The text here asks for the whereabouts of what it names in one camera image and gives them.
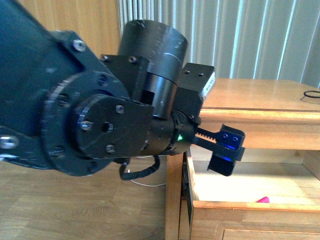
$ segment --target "wooden floor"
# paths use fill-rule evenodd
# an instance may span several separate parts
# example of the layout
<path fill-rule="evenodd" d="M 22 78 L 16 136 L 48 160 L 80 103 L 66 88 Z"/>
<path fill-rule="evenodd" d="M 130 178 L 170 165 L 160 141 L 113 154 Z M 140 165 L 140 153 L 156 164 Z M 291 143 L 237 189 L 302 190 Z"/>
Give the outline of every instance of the wooden floor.
<path fill-rule="evenodd" d="M 132 160 L 131 171 L 153 164 Z M 137 182 L 166 181 L 166 161 Z M 166 187 L 119 177 L 112 163 L 86 177 L 0 161 L 0 240 L 163 240 Z"/>

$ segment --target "white cable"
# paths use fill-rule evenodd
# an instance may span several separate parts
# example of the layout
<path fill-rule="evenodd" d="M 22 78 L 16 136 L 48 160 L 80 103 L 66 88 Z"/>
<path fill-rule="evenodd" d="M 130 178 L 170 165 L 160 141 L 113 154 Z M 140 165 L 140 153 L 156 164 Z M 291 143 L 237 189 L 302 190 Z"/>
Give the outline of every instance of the white cable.
<path fill-rule="evenodd" d="M 143 184 L 143 183 L 136 182 L 133 180 L 130 180 L 130 181 L 133 182 L 134 184 L 138 184 L 138 185 L 145 186 L 145 187 L 160 187 L 160 186 L 166 185 L 166 183 L 162 183 L 162 184 L 158 184 L 158 185 L 147 185 L 147 184 Z"/>

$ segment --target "white curtain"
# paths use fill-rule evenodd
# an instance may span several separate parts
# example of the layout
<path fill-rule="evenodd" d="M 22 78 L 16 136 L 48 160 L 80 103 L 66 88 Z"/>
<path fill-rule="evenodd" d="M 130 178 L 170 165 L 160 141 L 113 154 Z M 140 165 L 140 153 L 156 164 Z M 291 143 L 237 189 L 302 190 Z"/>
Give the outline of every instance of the white curtain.
<path fill-rule="evenodd" d="M 188 40 L 185 62 L 218 78 L 320 88 L 320 0 L 118 0 L 119 23 L 155 20 Z"/>

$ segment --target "wooden drawer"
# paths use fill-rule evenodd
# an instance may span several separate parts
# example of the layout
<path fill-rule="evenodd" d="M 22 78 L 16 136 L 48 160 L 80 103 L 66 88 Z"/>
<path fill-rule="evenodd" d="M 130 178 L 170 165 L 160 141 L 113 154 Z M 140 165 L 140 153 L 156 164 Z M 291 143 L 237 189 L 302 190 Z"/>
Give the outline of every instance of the wooden drawer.
<path fill-rule="evenodd" d="M 210 158 L 186 154 L 190 239 L 320 240 L 320 151 L 246 149 L 229 177 L 207 171 Z"/>

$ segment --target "circular joint cover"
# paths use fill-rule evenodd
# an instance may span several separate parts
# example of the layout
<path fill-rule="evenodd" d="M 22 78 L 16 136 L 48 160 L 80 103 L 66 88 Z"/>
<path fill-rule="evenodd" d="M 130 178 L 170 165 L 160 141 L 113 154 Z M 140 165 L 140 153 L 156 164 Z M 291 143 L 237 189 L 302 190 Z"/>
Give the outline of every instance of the circular joint cover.
<path fill-rule="evenodd" d="M 153 119 L 153 107 L 95 94 L 74 109 L 72 119 L 78 148 L 90 158 L 138 156 Z M 81 123 L 92 123 L 90 131 Z"/>
<path fill-rule="evenodd" d="M 44 103 L 41 119 L 43 149 L 47 153 L 50 163 L 57 170 L 66 174 L 91 175 L 113 161 L 113 158 L 99 159 L 86 156 L 77 149 L 73 140 L 75 133 L 70 126 L 72 109 L 96 93 L 120 99 L 129 98 L 124 85 L 113 75 L 105 72 L 87 71 L 73 75 L 61 82 L 49 94 Z"/>

